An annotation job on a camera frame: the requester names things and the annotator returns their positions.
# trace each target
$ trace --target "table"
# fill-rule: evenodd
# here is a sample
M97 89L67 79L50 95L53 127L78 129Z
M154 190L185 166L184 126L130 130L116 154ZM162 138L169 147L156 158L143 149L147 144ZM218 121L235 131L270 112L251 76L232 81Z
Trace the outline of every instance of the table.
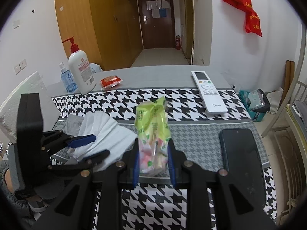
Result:
M191 71L205 71L216 88L230 88L224 77L216 72L210 66L191 66L191 65L173 65L173 66L151 66L151 67L132 67L118 70L111 70L101 73L94 73L97 81L92 90L100 91L99 81L111 75L117 75L123 79L120 88L145 88L145 87L194 87L197 88L193 80ZM51 97L66 95L67 91L63 82L47 86Z
M228 107L226 116L206 114L191 71L207 72ZM101 80L110 75L119 76L123 82L106 93L100 92L99 83L87 95L68 95L62 82L48 86L47 90L64 118L69 113L83 116L88 111L99 109L131 130L135 130L133 107L149 98L165 96L171 105L169 125L176 148L184 151L188 159L212 171L223 166L218 133L224 128L251 129L264 169L267 192L264 210L272 219L276 218L274 178L262 140L244 106L220 73L205 66L153 66L95 73L94 77ZM167 172L156 178L143 177L142 182L133 191L123 191L124 226L128 229L148 229L163 225L171 229L185 229L186 190L174 190L169 184ZM210 203L214 228L212 198Z

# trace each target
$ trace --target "light switch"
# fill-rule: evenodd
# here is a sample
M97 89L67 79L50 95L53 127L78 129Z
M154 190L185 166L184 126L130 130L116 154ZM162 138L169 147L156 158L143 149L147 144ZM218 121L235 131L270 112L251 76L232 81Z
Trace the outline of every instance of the light switch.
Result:
M24 59L22 62L19 63L20 69L24 69L27 66L27 61Z
M17 74L21 71L19 64L14 66L14 71L15 71L15 74Z

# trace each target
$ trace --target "paper notice on door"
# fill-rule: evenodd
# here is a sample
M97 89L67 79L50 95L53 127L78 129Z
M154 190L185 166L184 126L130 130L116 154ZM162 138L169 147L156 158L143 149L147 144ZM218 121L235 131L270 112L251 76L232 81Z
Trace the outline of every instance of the paper notice on door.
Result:
M160 18L160 10L159 9L152 9L151 13L153 15L153 18Z
M160 12L160 17L167 17L165 8L159 9L159 12Z
M147 10L151 10L151 9L160 9L160 8L162 8L162 2L161 2L161 0L147 1L147 2L146 2L146 5L147 5Z
M169 8L169 2L162 0L162 8Z

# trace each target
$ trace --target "spray nozzle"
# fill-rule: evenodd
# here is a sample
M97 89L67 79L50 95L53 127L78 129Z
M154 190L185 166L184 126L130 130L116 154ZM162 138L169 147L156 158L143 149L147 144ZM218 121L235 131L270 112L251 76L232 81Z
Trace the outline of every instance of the spray nozzle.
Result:
M71 43L70 51L72 53L75 53L76 51L79 51L78 45L75 44L74 37L68 38L67 40L63 41L62 43L66 42L66 41L70 41L70 43Z

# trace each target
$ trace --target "tiled floor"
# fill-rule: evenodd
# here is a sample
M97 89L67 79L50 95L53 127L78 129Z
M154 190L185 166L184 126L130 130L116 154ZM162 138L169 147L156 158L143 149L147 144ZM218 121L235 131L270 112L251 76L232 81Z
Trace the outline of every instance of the tiled floor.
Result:
M144 49L131 67L188 65L181 50L175 48Z
M255 126L261 135L266 129L274 115L266 113L262 122L255 122ZM287 121L281 117L274 127L278 126L287 126ZM276 188L276 198L277 198L277 221L278 217L281 215L281 212L286 210L288 202L288 185L286 179L286 171L282 161L282 157L277 145L277 142L273 136L273 133L270 132L266 137L262 138L264 147L267 151L269 157L270 165L272 167L272 172L274 176L275 188Z

